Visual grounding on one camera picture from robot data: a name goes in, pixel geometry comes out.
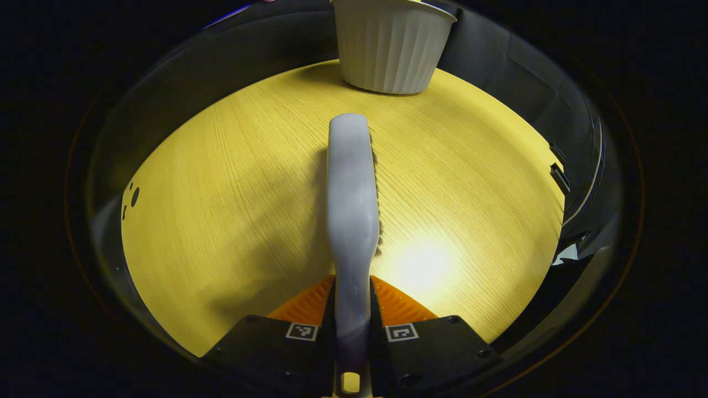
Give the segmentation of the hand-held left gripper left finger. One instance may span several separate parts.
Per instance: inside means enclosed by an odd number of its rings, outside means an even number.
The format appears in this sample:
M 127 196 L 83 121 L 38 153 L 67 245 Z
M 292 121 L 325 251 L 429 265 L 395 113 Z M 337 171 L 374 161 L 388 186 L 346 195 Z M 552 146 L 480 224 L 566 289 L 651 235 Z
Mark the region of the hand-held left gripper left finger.
M 202 362 L 267 397 L 333 396 L 336 330 L 329 275 L 268 316 L 245 315 Z

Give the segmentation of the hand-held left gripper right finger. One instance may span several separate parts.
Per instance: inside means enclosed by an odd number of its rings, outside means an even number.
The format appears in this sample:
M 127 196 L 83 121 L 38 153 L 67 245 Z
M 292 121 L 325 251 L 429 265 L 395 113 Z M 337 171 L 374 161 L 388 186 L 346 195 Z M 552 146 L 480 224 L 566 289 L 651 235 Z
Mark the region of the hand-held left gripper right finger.
M 378 277 L 370 278 L 370 288 L 374 397 L 450 397 L 500 362 L 462 317 L 438 317 Z

